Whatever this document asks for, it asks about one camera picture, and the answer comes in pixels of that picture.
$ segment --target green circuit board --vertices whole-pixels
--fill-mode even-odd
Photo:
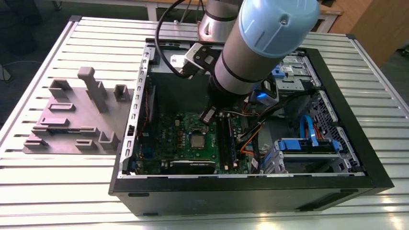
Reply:
[[[248,159],[237,161],[237,167],[225,170],[220,167],[217,127],[213,122],[204,125],[196,113],[160,114],[153,157],[144,161],[147,174],[160,174],[161,160],[213,161],[216,173],[248,173]],[[232,116],[236,135],[242,132],[238,116]]]

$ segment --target wooden cabinet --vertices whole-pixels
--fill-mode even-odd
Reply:
[[[409,0],[336,0],[344,9],[330,33],[354,34],[378,66],[409,39]]]

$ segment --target metal slotted table surface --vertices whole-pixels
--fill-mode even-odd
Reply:
[[[69,21],[0,131],[0,227],[408,229],[408,106],[361,45],[341,34],[310,33],[302,46],[320,50],[393,179],[396,187],[378,195],[358,197],[322,212],[136,217],[108,195],[115,156],[21,152],[51,96],[52,80],[67,79],[71,86],[83,86],[77,69],[92,66],[105,88],[115,84],[135,88],[144,40],[153,37],[155,28],[156,22],[149,21],[85,17]],[[192,40],[196,32],[195,24],[165,23],[161,36]]]

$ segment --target black case frame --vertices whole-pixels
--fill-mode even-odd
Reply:
[[[173,45],[165,46],[164,49],[177,49],[177,44],[193,45],[196,42],[161,40],[161,43]],[[119,196],[133,214],[203,215],[317,211],[357,196],[373,195],[393,187],[318,50],[298,50],[305,51],[312,63],[338,117],[337,126],[344,128],[365,176],[119,179],[119,153],[109,194]]]

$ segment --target ram slot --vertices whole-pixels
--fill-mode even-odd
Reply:
[[[229,153],[228,153],[228,162],[229,162],[229,168],[237,167],[236,163],[236,142],[234,142],[234,132],[233,132],[233,126],[232,126],[232,120],[230,116],[228,115],[226,117],[226,127],[228,127],[228,148],[229,148]]]
[[[228,158],[226,158],[226,141],[224,135],[224,118],[222,116],[217,117],[216,120],[216,130],[217,130],[217,146],[218,146],[218,159],[220,159],[220,168],[224,170],[229,169]]]
[[[236,144],[230,117],[221,115],[216,121],[220,168],[233,169],[236,164]]]

